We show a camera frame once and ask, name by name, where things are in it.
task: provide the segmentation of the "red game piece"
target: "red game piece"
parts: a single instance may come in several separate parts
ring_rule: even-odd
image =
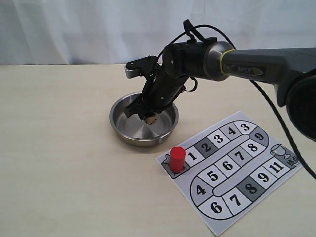
[[[179,173],[184,167],[184,160],[186,157],[186,150],[182,147],[174,147],[170,152],[169,168],[174,173]]]

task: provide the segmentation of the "stainless steel bowl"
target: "stainless steel bowl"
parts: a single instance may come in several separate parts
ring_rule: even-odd
[[[110,111],[110,123],[117,135],[124,142],[138,147],[151,147],[163,143],[172,133],[179,120],[178,109],[172,104],[162,112],[157,122],[149,125],[141,121],[138,115],[127,118],[123,109],[128,106],[140,92],[131,93],[118,99]]]

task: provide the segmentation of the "wooden table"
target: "wooden table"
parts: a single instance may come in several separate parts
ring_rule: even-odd
[[[123,65],[0,67],[0,236],[213,236],[155,158],[239,110],[290,148],[262,95],[234,77],[200,79],[182,94],[164,144],[124,144],[109,111],[144,81],[128,80]],[[275,102],[274,88],[263,87]],[[315,142],[280,112],[316,170]],[[315,198],[316,181],[302,168],[222,236],[315,236]]]

